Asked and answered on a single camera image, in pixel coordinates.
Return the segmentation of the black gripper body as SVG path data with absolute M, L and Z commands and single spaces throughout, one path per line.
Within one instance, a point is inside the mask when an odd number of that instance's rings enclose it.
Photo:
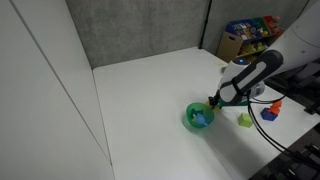
M 227 103 L 227 102 L 223 101 L 221 97 L 218 98 L 218 106 L 219 106 L 219 108 L 228 107 L 228 106 L 247 106 L 247 105 L 248 105 L 248 101 L 247 100 L 239 102 L 237 104 L 232 104 L 232 103 Z

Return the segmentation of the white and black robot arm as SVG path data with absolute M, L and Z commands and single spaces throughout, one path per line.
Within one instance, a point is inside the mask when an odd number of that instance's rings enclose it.
M 232 60 L 223 72 L 211 107 L 237 106 L 264 92 L 264 80 L 320 58 L 320 1 L 297 18 L 253 62 Z

